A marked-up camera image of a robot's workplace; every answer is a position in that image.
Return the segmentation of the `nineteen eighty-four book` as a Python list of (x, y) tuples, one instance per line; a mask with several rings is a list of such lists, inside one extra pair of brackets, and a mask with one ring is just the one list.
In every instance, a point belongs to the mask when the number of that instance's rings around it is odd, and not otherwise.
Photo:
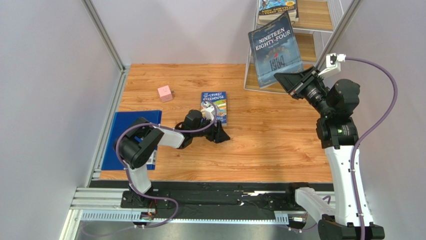
[(275, 73), (298, 73), (304, 64), (287, 11), (248, 33), (251, 55), (260, 89), (277, 82)]

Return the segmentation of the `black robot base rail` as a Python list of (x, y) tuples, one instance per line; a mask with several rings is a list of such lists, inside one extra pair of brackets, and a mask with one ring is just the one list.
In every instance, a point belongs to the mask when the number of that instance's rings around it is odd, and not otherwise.
[(266, 221), (275, 213), (288, 214), (289, 226), (307, 229), (305, 210), (286, 192), (288, 183), (153, 181), (145, 196), (128, 188), (120, 207), (144, 209), (142, 216), (183, 220)]

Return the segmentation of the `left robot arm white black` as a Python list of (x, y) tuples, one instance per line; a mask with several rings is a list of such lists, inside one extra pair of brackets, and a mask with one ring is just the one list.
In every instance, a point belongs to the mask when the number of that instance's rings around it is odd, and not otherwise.
[(129, 187), (144, 196), (152, 187), (148, 176), (148, 160), (158, 146), (184, 149), (194, 138), (206, 138), (215, 144), (229, 141), (214, 107), (207, 113), (190, 110), (174, 128), (162, 126), (140, 117), (113, 142), (112, 148), (126, 172)]

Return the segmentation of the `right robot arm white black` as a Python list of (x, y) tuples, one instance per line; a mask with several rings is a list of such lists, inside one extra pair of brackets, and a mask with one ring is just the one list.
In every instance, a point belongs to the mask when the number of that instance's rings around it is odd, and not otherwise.
[(327, 87), (315, 67), (298, 73), (275, 73), (274, 77), (292, 98), (306, 100), (319, 113), (316, 134), (332, 175), (334, 206), (307, 183), (292, 185), (293, 204), (315, 220), (322, 240), (384, 239), (385, 230), (374, 222), (360, 175), (359, 135), (352, 119), (360, 102), (360, 86), (340, 79)]

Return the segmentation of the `black 169-storey treehouse book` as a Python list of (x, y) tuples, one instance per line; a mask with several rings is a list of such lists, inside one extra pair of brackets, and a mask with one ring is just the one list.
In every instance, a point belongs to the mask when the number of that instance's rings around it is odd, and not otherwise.
[(296, 0), (261, 0), (258, 12), (260, 16), (279, 16), (284, 12), (288, 12), (289, 16), (295, 16), (297, 8)]

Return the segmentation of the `blue 91-storey treehouse book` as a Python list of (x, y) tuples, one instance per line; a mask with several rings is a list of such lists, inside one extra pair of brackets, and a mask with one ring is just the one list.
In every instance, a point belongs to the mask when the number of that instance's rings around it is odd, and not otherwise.
[(224, 127), (228, 124), (227, 113), (227, 92), (226, 91), (205, 91), (201, 93), (201, 103), (208, 101), (214, 104), (216, 119), (222, 122)]

